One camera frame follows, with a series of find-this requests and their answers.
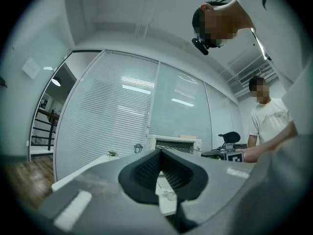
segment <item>person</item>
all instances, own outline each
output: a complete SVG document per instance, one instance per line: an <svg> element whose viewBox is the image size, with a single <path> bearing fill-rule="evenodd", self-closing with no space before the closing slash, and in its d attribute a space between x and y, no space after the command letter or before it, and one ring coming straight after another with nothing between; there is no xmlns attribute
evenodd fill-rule
<svg viewBox="0 0 313 235"><path fill-rule="evenodd" d="M291 122L291 117L281 99L270 98L269 86L264 78L251 78L249 90L258 102L251 111L249 121L248 147L255 147L258 137L260 143L271 140Z"/></svg>
<svg viewBox="0 0 313 235"><path fill-rule="evenodd" d="M192 26L200 39L217 46L240 30L252 30L264 57L287 91L282 100L293 120L273 139L243 150L245 162L254 163L285 140L313 132L313 46L285 0L207 2L195 11Z"/></svg>

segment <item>black railing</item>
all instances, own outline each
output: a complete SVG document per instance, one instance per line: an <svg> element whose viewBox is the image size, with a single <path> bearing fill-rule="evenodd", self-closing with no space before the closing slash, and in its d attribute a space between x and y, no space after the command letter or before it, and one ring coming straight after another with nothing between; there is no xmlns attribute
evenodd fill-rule
<svg viewBox="0 0 313 235"><path fill-rule="evenodd" d="M37 127L33 127L33 129L39 130L39 131L49 132L49 137L32 136L32 138L35 138L35 139L48 139L48 144L32 143L32 146L47 146L48 147L48 151L49 151L51 149L51 147L53 146L53 144L51 144L51 141L54 140L52 138L52 133L55 133L55 131L53 130L53 127L57 126L58 120L59 120L59 116L56 115L56 114L52 114L52 113L46 112L46 111L44 111L42 109L38 109L37 113L41 113L41 114L44 114L47 117L49 117L49 122L42 121L42 120L37 119L37 118L35 118L35 121L38 121L38 122L50 125L50 130L37 128Z"/></svg>

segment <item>small lantern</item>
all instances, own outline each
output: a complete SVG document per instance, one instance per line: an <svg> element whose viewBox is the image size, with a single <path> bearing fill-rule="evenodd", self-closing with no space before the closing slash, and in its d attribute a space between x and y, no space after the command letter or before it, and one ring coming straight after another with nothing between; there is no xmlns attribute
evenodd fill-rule
<svg viewBox="0 0 313 235"><path fill-rule="evenodd" d="M135 144L134 145L134 152L135 153L140 153L142 151L143 146L141 144Z"/></svg>

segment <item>black hair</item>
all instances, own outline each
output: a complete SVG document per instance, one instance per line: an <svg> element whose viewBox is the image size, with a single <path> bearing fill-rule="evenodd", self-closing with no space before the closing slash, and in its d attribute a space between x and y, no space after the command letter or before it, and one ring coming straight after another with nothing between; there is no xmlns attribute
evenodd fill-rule
<svg viewBox="0 0 313 235"><path fill-rule="evenodd" d="M216 1L208 1L206 2L211 6L221 6L227 4L226 2L216 2ZM200 15L202 10L200 8L196 9L194 16L192 18L192 27L194 28L197 35L200 34Z"/></svg>
<svg viewBox="0 0 313 235"><path fill-rule="evenodd" d="M265 84L265 79L260 76L254 76L249 81L249 90L250 91L256 91L257 85L263 85Z"/></svg>

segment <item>air vent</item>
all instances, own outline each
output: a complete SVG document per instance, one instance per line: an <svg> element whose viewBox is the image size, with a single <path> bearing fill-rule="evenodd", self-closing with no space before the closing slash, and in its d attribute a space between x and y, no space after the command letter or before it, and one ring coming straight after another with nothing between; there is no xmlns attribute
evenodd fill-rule
<svg viewBox="0 0 313 235"><path fill-rule="evenodd" d="M257 76L261 74L260 68L257 68L253 72L249 73L248 75L244 76L243 78L240 79L241 85L246 84L253 76Z"/></svg>

